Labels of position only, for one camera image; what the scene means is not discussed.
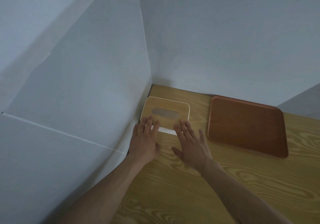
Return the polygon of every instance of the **table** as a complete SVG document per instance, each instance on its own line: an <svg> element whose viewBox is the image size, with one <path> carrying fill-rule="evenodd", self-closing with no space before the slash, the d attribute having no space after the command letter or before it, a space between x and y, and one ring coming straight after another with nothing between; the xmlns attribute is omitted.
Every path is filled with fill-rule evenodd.
<svg viewBox="0 0 320 224"><path fill-rule="evenodd" d="M206 132L211 96L153 85L150 96L190 105L190 123ZM284 113L289 157L276 159L206 141L225 171L293 223L320 223L320 121ZM171 151L177 136L159 132L161 153L129 187L113 223L234 223L193 169Z"/></svg>

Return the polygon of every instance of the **wood grain pattern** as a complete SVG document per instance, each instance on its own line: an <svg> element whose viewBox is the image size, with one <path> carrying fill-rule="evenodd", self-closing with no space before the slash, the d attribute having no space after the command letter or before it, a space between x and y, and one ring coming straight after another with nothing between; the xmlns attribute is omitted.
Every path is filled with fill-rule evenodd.
<svg viewBox="0 0 320 224"><path fill-rule="evenodd" d="M154 85L150 96L188 103L194 129L206 131L211 97ZM213 158L293 223L320 223L320 121L285 113L288 158L210 142ZM171 151L177 136L159 133L161 154L134 179L113 223L234 223L219 198Z"/></svg>
<svg viewBox="0 0 320 224"><path fill-rule="evenodd" d="M176 112L178 113L178 117L174 119L170 119L168 117L155 115L152 111L154 108L166 109L169 111ZM154 117L153 123L152 123L153 125L158 120L161 122L161 127L173 130L174 124L178 124L180 119L188 120L189 111L190 111L190 106L184 102L178 102L178 101L167 100L167 99L151 96L146 99L146 103L143 107L140 120L142 120L143 117L149 117L149 115L152 115Z"/></svg>

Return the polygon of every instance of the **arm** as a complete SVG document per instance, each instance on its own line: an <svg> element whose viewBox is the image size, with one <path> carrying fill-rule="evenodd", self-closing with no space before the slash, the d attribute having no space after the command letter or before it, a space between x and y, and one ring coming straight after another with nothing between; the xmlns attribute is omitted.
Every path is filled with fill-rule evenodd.
<svg viewBox="0 0 320 224"><path fill-rule="evenodd" d="M110 223L129 185L142 167L160 150L156 134L160 123L151 130L153 117L142 119L133 129L129 154L110 174L78 199L60 220L65 223Z"/></svg>
<svg viewBox="0 0 320 224"><path fill-rule="evenodd" d="M262 199L227 174L211 156L202 131L198 139L189 121L180 121L174 129L181 143L182 151L173 147L177 157L186 165L196 169L216 192L236 223L291 223Z"/></svg>

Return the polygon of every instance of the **brown tray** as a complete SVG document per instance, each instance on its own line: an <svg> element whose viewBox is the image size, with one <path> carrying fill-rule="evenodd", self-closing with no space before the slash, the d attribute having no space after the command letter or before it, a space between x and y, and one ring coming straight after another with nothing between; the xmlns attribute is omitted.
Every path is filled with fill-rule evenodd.
<svg viewBox="0 0 320 224"><path fill-rule="evenodd" d="M208 137L211 141L273 157L288 156L283 113L273 106L214 96Z"/></svg>

